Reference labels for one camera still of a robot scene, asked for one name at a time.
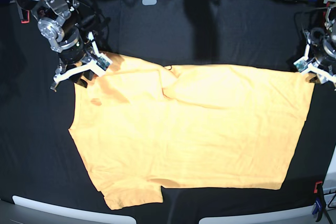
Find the black table surface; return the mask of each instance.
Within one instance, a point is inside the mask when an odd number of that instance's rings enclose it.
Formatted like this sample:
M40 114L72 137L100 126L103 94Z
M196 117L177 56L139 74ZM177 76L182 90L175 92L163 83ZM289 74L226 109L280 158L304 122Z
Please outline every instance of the black table surface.
M282 71L302 51L297 12L275 0L83 0L99 10L101 48L161 65L229 63ZM19 22L15 4L0 7L0 198L133 216L137 223L197 223L204 217L259 214L312 205L336 143L332 85L316 86L280 190L162 188L162 204L110 210L68 133L75 92L49 86L58 56L36 21Z

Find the black cloth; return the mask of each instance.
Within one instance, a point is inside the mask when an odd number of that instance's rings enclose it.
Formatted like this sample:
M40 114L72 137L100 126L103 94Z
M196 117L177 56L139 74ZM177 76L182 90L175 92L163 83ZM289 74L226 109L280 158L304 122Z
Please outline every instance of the black cloth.
M229 63L292 70L303 53L295 17L304 4L273 0L82 0L100 10L101 48L161 65ZM0 198L133 216L137 223L197 223L204 217L258 214L312 205L333 155L332 85L316 86L280 190L162 188L162 204L110 210L68 133L75 92L49 86L58 63L36 21L22 25L15 5L0 7Z

